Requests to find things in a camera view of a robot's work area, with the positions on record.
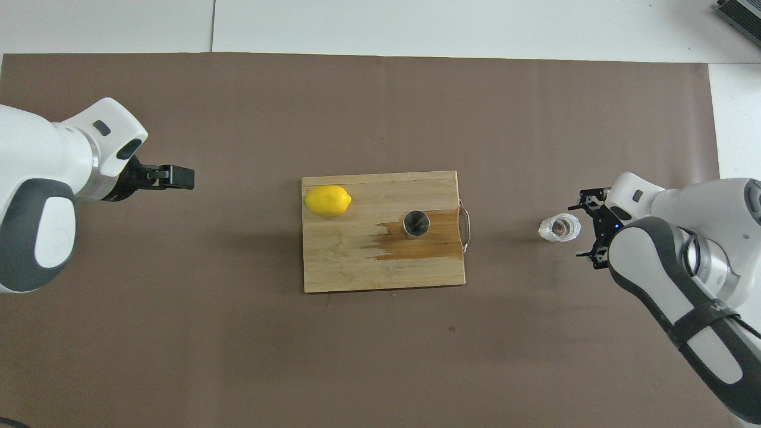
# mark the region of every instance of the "cutting board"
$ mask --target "cutting board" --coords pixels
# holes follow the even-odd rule
[[[456,171],[305,177],[302,200],[328,184],[345,188],[352,203],[337,217],[318,216],[302,203],[305,292],[465,283]],[[403,220],[414,210],[431,224],[409,239]]]

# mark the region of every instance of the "black cable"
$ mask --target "black cable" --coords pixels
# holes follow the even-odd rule
[[[4,417],[0,417],[0,425],[8,425],[11,428],[30,428],[28,425],[24,425],[17,420],[7,419]]]
[[[732,315],[730,316],[730,318],[732,318],[735,322],[737,322],[742,328],[744,328],[745,330],[748,330],[748,332],[751,333],[753,336],[761,339],[761,333],[759,333],[758,330],[756,330],[755,328],[751,327],[750,324],[743,321],[743,319],[740,318],[740,314]]]

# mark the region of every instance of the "white floor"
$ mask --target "white floor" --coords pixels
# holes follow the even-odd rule
[[[756,144],[761,48],[715,16],[714,5],[713,0],[0,0],[0,65],[3,53],[212,50],[705,62],[720,174],[761,178],[761,144]],[[761,291],[740,311],[761,325]]]

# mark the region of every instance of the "wet stain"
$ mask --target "wet stain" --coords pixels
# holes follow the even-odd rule
[[[374,258],[377,260],[410,260],[431,257],[452,257],[463,259],[463,245],[460,242],[458,209],[426,211],[431,220],[428,232],[417,239],[408,239],[404,233],[403,221],[406,212],[400,213],[399,221],[378,223],[386,228],[385,233],[372,235],[373,245],[362,248],[383,250]]]

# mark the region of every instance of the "metal cup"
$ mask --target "metal cup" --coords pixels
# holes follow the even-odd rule
[[[408,239],[420,238],[431,227],[431,219],[423,211],[410,211],[404,216],[403,225]]]

